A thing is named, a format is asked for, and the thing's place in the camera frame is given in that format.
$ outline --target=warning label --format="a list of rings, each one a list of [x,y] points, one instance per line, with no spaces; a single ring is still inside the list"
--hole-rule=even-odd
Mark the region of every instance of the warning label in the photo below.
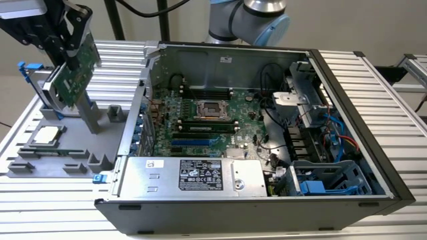
[[[178,189],[182,191],[221,191],[220,160],[180,160]]]

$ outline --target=sticker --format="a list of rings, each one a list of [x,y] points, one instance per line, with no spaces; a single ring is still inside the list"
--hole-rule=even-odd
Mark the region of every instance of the sticker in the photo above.
[[[202,126],[190,126],[189,130],[197,130],[197,131],[210,131],[210,127],[202,127]]]
[[[146,169],[160,169],[164,166],[162,160],[146,160],[145,168]]]
[[[232,61],[233,61],[233,58],[232,58],[232,57],[228,57],[228,56],[221,56],[221,57],[220,57],[220,60],[218,60],[218,62],[220,62],[220,63],[224,63],[224,64],[230,64]]]
[[[221,191],[221,160],[180,160],[178,189],[181,191]]]

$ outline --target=black power cable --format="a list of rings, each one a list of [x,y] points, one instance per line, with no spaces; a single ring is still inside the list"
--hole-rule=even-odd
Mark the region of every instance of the black power cable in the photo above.
[[[416,109],[415,109],[415,112],[417,112],[417,111],[421,109],[423,104],[424,104],[424,101],[421,101],[421,102],[419,103],[419,105],[417,105],[417,107],[416,107]]]
[[[116,2],[120,3],[133,14],[136,14],[137,16],[140,16],[142,18],[158,17],[161,14],[165,14],[165,13],[173,11],[174,9],[177,9],[180,6],[182,6],[189,1],[190,0],[182,0],[178,3],[176,3],[173,6],[165,8],[157,12],[142,13],[142,12],[137,11],[124,0],[116,0]]]
[[[0,121],[0,124],[1,124],[2,126],[6,126],[8,128],[12,128],[12,126],[10,126],[9,124],[5,124],[5,123],[1,122],[1,121]]]

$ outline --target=gray plastic part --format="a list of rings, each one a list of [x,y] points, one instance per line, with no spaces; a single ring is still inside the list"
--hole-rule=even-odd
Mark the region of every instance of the gray plastic part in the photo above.
[[[65,173],[68,174],[85,174],[88,169],[86,167],[80,163],[65,163],[64,167],[61,168]]]
[[[17,155],[22,158],[22,159],[38,159],[40,156],[38,154],[36,154],[34,151],[17,151]]]
[[[106,115],[112,123],[122,123],[126,119],[120,105],[109,105]]]
[[[29,163],[29,162],[22,162],[22,163],[14,163],[12,162],[8,165],[8,169],[13,172],[13,173],[32,173],[32,169],[34,169],[34,166]]]
[[[42,117],[46,120],[57,120],[58,116],[56,115],[56,112],[53,111],[53,109],[45,109],[45,107],[40,107],[40,112],[42,114]]]
[[[42,127],[57,127],[57,130],[58,130],[58,134],[56,136],[56,139],[53,139],[53,141],[50,143],[33,143],[34,141],[34,137],[37,135],[37,132],[40,131],[40,129]],[[28,140],[28,147],[30,148],[50,148],[50,149],[56,149],[58,147],[58,144],[60,144],[60,137],[61,137],[61,134],[66,131],[66,127],[60,125],[60,126],[52,126],[52,125],[40,125],[36,127],[34,129],[34,133],[32,134],[29,140]]]
[[[25,164],[29,162],[34,166],[34,169],[32,169],[32,172],[13,172],[9,170],[6,176],[9,178],[92,178],[94,173],[88,167],[90,154],[94,155],[96,159],[104,159],[105,155],[105,159],[110,163],[104,163],[104,165],[113,166],[125,123],[109,122],[106,109],[100,109],[98,111],[101,114],[97,120],[100,127],[97,134],[90,133],[85,122],[78,117],[64,117],[61,120],[46,120],[42,118],[38,123],[40,126],[66,127],[66,131],[60,135],[58,146],[54,149],[80,150],[81,152],[73,152],[68,156],[41,155],[40,157],[30,150],[17,152],[18,156],[13,159],[14,163]],[[33,139],[34,134],[36,132],[32,133],[29,140]],[[80,163],[86,168],[85,173],[68,174],[64,171],[64,164]]]
[[[100,160],[94,157],[93,154],[88,157],[86,166],[90,168],[92,172],[98,174],[101,171],[109,171],[113,169],[112,163],[108,161],[106,156],[104,155]]]
[[[72,157],[73,159],[89,159],[89,151],[85,150],[84,152],[70,152],[69,157]]]

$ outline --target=slotted aluminum rail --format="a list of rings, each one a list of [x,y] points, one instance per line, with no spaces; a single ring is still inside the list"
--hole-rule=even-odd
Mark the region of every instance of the slotted aluminum rail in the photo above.
[[[128,108],[142,68],[145,43],[98,41],[96,44],[102,67],[94,70],[89,97],[100,107],[120,104]],[[106,185],[94,189],[90,179],[0,176],[0,234],[8,234],[2,237],[8,240],[427,239],[427,139],[419,119],[364,58],[352,52],[322,51],[321,55],[415,195],[411,206],[387,216],[369,216],[340,231],[126,236],[93,206],[94,195],[100,197]],[[34,98],[0,144],[2,173],[38,123],[38,107]]]

